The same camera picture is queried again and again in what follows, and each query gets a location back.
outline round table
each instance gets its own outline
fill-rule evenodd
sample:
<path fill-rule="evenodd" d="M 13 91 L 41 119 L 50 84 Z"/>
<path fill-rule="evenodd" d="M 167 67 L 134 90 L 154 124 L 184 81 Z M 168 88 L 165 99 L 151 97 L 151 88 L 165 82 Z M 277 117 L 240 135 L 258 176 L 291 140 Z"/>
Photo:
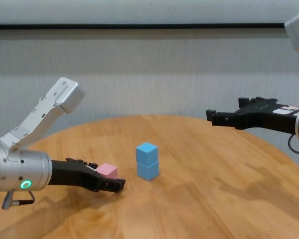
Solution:
<path fill-rule="evenodd" d="M 137 176 L 144 142 L 158 146 L 152 181 Z M 115 165 L 126 184 L 119 194 L 47 186 L 33 205 L 7 211 L 0 193 L 0 239 L 299 239 L 299 168 L 245 131 L 131 116 L 78 125 L 29 149 Z"/>

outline black stripe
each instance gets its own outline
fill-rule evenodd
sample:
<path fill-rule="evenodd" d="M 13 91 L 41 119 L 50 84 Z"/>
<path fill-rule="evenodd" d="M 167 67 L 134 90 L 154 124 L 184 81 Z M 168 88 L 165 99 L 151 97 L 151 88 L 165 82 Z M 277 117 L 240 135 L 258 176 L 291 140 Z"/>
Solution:
<path fill-rule="evenodd" d="M 0 30 L 33 29 L 206 29 L 206 28 L 284 28 L 284 23 L 222 24 L 9 24 Z"/>

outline stacked blue cubes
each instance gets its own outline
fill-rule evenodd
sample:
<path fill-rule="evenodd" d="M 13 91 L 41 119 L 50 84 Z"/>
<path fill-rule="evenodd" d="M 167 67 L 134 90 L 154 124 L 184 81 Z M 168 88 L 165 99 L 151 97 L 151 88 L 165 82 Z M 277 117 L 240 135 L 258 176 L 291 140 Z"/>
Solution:
<path fill-rule="evenodd" d="M 138 176 L 150 181 L 159 175 L 158 148 L 150 143 L 143 143 L 136 148 Z"/>

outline cable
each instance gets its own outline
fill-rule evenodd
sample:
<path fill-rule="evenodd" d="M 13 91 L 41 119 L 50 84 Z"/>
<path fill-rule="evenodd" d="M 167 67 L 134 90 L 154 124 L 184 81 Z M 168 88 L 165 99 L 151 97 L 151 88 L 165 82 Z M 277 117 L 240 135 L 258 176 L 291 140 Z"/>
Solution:
<path fill-rule="evenodd" d="M 33 203 L 34 203 L 35 202 L 35 197 L 34 197 L 33 193 L 31 191 L 29 191 L 29 194 L 31 195 L 31 198 L 32 198 Z"/>
<path fill-rule="evenodd" d="M 294 134 L 292 134 L 292 135 L 289 137 L 289 139 L 288 139 L 288 147 L 289 147 L 289 149 L 290 149 L 292 152 L 294 152 L 294 153 L 296 153 L 296 154 L 299 154 L 299 151 L 294 150 L 294 149 L 292 148 L 292 146 L 291 146 L 291 140 L 292 140 L 293 137 L 294 137 Z"/>
<path fill-rule="evenodd" d="M 289 139 L 288 139 L 288 147 L 289 147 L 289 149 L 290 149 L 292 152 L 294 152 L 294 153 L 296 153 L 296 154 L 299 154 L 299 151 L 294 150 L 294 149 L 292 148 L 292 146 L 291 146 L 291 140 L 292 140 L 293 137 L 294 137 L 294 134 L 292 134 L 292 135 L 289 137 Z"/>

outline gray wall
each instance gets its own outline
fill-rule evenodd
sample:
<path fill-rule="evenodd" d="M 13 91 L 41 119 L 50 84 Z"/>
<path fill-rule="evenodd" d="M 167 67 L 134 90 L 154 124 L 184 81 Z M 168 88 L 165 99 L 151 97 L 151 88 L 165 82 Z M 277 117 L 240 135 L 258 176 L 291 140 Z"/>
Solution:
<path fill-rule="evenodd" d="M 131 114 L 205 118 L 235 111 L 238 97 L 299 106 L 299 55 L 283 29 L 0 31 L 0 136 L 62 76 L 87 96 L 49 133 Z M 249 131 L 299 165 L 287 134 Z"/>

